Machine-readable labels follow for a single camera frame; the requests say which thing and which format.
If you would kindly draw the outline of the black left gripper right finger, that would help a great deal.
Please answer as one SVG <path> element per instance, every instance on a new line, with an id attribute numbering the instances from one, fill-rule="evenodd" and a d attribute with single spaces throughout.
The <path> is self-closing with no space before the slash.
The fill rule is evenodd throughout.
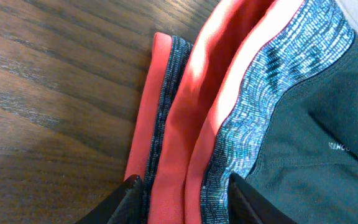
<path id="1" fill-rule="evenodd" d="M 296 224 L 237 173 L 229 176 L 227 197 L 230 224 Z"/>

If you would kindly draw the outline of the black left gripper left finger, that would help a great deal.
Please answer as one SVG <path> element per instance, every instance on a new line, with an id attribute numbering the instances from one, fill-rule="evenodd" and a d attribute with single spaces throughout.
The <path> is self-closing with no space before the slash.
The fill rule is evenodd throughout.
<path id="1" fill-rule="evenodd" d="M 142 192 L 142 179 L 131 175 L 75 224 L 139 224 Z"/>

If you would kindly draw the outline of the black leggings with red waistband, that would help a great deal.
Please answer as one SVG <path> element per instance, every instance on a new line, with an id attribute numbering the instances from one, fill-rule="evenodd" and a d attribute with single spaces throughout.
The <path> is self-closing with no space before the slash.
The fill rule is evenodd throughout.
<path id="1" fill-rule="evenodd" d="M 336 1 L 221 1 L 195 43 L 155 34 L 140 223 L 229 223 L 232 173 L 296 223 L 358 223 L 358 35 Z"/>

